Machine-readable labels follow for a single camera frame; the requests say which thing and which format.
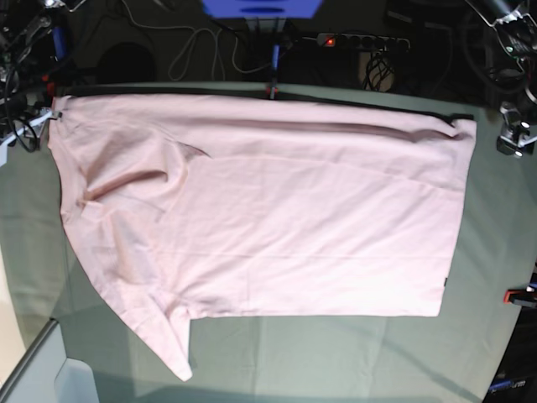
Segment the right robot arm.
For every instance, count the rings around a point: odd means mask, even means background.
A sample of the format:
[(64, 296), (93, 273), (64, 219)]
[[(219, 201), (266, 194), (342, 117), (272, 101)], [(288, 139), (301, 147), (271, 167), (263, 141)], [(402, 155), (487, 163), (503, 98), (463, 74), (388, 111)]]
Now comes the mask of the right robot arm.
[(1, 165), (8, 150), (20, 145), (40, 149), (44, 126), (60, 114), (51, 106), (55, 80), (74, 58), (82, 41), (73, 40), (69, 17), (86, 1), (1, 2)]

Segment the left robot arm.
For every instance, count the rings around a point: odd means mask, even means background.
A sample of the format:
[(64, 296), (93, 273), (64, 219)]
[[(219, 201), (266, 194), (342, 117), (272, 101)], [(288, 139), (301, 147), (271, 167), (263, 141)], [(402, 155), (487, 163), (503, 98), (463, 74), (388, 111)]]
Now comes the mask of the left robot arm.
[[(461, 48), (471, 70), (486, 88), (507, 99), (500, 102), (503, 123), (497, 151), (521, 158), (536, 147), (536, 21), (529, 1), (468, 1), (471, 8), (461, 23)], [(494, 32), (500, 49), (517, 66), (519, 74), (504, 85), (498, 71), (481, 67), (471, 55), (468, 31), (477, 15)]]

